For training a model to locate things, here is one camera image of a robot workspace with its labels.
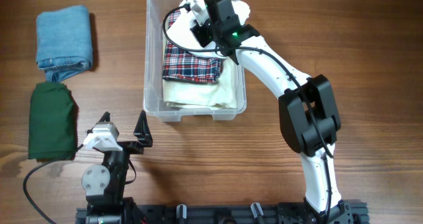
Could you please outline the plaid flannel shirt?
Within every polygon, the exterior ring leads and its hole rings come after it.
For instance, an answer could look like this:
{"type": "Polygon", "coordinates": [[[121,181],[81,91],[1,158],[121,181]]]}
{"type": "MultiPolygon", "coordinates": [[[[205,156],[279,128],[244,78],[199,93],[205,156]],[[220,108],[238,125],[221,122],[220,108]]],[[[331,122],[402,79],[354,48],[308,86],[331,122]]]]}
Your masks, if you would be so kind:
{"type": "Polygon", "coordinates": [[[188,83],[216,83],[221,74],[223,60],[196,57],[168,40],[165,44],[162,79],[188,83]]]}

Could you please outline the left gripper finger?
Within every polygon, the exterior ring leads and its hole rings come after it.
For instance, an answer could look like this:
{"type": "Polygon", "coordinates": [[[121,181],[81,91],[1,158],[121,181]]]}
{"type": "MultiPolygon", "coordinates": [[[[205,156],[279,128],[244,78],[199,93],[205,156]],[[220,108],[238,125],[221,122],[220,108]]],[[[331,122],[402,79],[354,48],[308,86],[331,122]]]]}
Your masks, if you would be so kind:
{"type": "Polygon", "coordinates": [[[144,110],[141,111],[133,135],[137,138],[137,142],[141,143],[143,147],[152,147],[153,138],[147,123],[147,114],[144,110]]]}
{"type": "MultiPolygon", "coordinates": [[[[109,121],[110,121],[110,113],[105,112],[98,122],[109,122],[109,121]]],[[[92,133],[92,132],[93,132],[92,129],[89,129],[86,131],[86,133],[92,133]]]]}

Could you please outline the dark green cloth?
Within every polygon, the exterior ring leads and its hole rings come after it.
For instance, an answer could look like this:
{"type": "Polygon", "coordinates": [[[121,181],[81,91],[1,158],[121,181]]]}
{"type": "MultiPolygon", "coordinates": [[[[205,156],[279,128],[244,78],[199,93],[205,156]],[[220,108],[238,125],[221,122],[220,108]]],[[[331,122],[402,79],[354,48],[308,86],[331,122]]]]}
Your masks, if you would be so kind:
{"type": "Polygon", "coordinates": [[[38,83],[30,98],[28,158],[70,159],[77,149],[77,105],[62,83],[38,83]]]}

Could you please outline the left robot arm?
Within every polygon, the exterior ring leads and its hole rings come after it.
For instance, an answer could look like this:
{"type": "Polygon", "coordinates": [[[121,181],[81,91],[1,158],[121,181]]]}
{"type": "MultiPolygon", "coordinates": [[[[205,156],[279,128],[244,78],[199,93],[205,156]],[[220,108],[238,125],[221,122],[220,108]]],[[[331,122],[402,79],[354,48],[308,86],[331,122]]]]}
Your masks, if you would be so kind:
{"type": "Polygon", "coordinates": [[[124,197],[125,186],[133,182],[126,179],[128,169],[134,168],[130,156],[142,155],[146,147],[153,145],[145,111],[135,125],[135,141],[118,141],[118,136],[109,112],[87,131],[83,145],[100,151],[104,158],[101,164],[83,173],[81,184],[86,191],[87,207],[77,210],[76,223],[147,223],[134,199],[124,197]]]}

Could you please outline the white cloth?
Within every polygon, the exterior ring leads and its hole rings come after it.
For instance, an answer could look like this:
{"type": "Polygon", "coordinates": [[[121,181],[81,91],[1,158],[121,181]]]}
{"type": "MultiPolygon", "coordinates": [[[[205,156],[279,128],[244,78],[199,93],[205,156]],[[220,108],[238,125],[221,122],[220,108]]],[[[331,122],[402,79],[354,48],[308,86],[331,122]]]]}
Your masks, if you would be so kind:
{"type": "MultiPolygon", "coordinates": [[[[235,13],[239,16],[240,23],[244,25],[249,18],[250,7],[243,1],[232,1],[232,6],[235,13]]],[[[178,18],[167,30],[169,38],[184,48],[195,50],[214,49],[215,42],[209,42],[205,46],[201,46],[192,33],[191,28],[196,19],[194,13],[188,13],[186,9],[179,9],[177,12],[180,13],[178,18]]]]}

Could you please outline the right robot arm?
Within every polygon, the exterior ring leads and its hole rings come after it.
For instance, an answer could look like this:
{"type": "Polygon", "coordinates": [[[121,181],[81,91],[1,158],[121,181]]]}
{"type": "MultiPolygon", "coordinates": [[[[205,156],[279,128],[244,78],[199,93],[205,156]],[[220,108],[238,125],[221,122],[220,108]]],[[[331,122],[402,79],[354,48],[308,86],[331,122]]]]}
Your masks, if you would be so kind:
{"type": "Polygon", "coordinates": [[[253,73],[277,97],[280,129],[301,157],[309,223],[330,223],[341,215],[334,177],[334,148],[340,117],[324,75],[311,77],[282,59],[253,26],[249,7],[232,0],[186,0],[194,13],[197,44],[220,52],[253,73]]]}

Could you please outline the cream cloth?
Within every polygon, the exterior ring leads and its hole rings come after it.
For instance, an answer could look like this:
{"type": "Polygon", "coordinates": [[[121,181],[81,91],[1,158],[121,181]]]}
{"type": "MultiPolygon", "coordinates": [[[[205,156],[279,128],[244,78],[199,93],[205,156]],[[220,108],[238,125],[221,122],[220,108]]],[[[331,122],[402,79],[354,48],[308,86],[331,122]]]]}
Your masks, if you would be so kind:
{"type": "Polygon", "coordinates": [[[163,79],[163,100],[167,106],[180,108],[236,108],[236,74],[237,66],[230,59],[223,59],[221,74],[216,83],[188,83],[163,79]]]}

